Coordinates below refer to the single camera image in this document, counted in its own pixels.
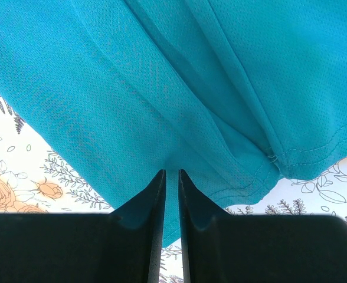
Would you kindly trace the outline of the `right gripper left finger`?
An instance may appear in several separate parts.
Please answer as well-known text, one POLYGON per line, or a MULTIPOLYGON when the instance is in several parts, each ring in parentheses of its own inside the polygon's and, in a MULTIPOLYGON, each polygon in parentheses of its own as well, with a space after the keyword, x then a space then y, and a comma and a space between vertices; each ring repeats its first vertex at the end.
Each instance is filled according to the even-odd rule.
POLYGON ((166 173, 111 213, 0 214, 0 282, 158 282, 166 173))

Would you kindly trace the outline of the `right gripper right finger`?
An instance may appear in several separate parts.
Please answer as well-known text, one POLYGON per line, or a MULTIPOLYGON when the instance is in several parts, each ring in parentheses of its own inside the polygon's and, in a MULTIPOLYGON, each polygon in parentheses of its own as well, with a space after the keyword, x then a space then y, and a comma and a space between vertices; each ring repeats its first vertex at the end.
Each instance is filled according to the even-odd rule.
POLYGON ((234 216, 179 171, 185 282, 347 282, 347 225, 334 216, 234 216))

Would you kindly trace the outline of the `teal t shirt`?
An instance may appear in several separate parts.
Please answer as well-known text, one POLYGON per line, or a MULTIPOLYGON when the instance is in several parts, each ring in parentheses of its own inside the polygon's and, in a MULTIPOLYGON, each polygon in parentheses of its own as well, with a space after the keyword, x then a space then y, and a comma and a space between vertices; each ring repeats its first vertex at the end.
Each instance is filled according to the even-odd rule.
POLYGON ((347 1, 0 1, 0 95, 114 208, 221 207, 347 156, 347 1))

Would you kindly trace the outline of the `floral patterned table mat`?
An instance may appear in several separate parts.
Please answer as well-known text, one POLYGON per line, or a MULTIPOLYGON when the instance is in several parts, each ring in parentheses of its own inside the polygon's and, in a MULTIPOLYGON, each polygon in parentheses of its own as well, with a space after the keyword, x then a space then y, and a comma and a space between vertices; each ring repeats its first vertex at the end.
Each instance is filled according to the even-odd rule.
MULTIPOLYGON (((147 160, 128 164, 114 158, 89 160, 75 148, 67 163, 0 96, 0 214, 111 213, 147 187, 161 171, 147 160)), ((198 154, 174 149, 166 173, 165 211, 158 282, 185 282, 179 214, 179 171, 205 196, 234 216, 316 216, 340 218, 347 225, 347 156, 334 160, 317 178, 279 184, 255 206, 234 206, 237 196, 198 154)))

